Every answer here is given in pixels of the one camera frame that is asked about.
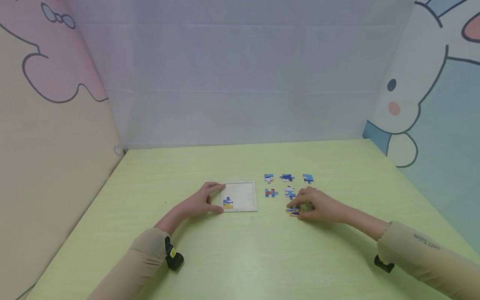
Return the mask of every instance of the wall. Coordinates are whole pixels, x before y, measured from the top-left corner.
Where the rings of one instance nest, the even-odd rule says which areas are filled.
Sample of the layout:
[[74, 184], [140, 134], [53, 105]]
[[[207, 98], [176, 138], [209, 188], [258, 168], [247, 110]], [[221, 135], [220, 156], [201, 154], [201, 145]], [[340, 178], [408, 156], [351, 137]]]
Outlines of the wall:
[[0, 3], [5, 300], [36, 282], [123, 155], [105, 90], [69, 10], [61, 1], [43, 2]]
[[126, 147], [360, 138], [413, 0], [70, 0]]
[[424, 2], [364, 137], [480, 252], [480, 0]]

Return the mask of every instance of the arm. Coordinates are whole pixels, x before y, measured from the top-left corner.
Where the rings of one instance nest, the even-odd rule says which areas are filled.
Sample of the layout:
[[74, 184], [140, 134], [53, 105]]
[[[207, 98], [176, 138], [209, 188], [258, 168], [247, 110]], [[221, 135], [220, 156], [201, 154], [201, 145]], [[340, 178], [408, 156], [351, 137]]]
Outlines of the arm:
[[312, 203], [300, 220], [350, 225], [377, 241], [384, 264], [396, 264], [409, 275], [454, 300], [480, 299], [480, 266], [401, 223], [387, 223], [347, 206], [312, 187], [302, 189], [287, 207]]
[[137, 237], [113, 269], [98, 284], [88, 300], [133, 300], [166, 257], [165, 238], [190, 216], [207, 212], [222, 213], [211, 205], [210, 194], [225, 188], [216, 182], [205, 183], [199, 191], [172, 208], [153, 228]]

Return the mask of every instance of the black wrist sensor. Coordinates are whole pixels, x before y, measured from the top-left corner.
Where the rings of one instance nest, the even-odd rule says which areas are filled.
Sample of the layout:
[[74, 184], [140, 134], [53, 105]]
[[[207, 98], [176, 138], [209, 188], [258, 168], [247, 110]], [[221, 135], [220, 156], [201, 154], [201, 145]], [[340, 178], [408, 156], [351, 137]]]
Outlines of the black wrist sensor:
[[178, 253], [175, 250], [175, 247], [173, 247], [173, 245], [170, 243], [170, 237], [165, 238], [165, 252], [167, 253], [167, 257], [165, 259], [168, 267], [172, 270], [178, 270], [184, 259], [183, 255]]
[[384, 270], [387, 273], [390, 273], [392, 269], [395, 267], [394, 264], [384, 264], [381, 260], [380, 257], [375, 256], [375, 260], [373, 261], [375, 266], [379, 267], [380, 269]]

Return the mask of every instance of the person's left hand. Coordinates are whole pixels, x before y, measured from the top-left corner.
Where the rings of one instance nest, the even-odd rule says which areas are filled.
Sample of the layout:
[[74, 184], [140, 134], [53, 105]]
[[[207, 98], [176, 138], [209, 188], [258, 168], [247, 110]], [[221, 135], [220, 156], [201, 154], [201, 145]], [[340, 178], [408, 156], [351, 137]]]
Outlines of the person's left hand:
[[210, 194], [225, 188], [225, 184], [206, 182], [195, 194], [180, 202], [177, 207], [186, 217], [198, 216], [207, 212], [223, 213], [223, 207], [212, 205]]

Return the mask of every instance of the light green table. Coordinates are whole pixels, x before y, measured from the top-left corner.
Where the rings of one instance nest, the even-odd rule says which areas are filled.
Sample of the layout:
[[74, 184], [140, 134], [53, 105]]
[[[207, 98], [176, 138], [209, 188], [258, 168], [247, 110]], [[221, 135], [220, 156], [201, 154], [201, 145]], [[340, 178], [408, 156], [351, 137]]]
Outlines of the light green table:
[[[310, 173], [313, 187], [480, 261], [369, 140], [130, 150], [28, 300], [84, 300], [138, 234], [207, 180], [255, 180], [258, 212], [182, 224], [173, 242], [185, 264], [162, 268], [141, 299], [443, 299], [399, 268], [374, 266], [375, 243], [354, 229], [289, 217], [282, 173], [297, 191]], [[279, 195], [267, 199], [265, 188]]]

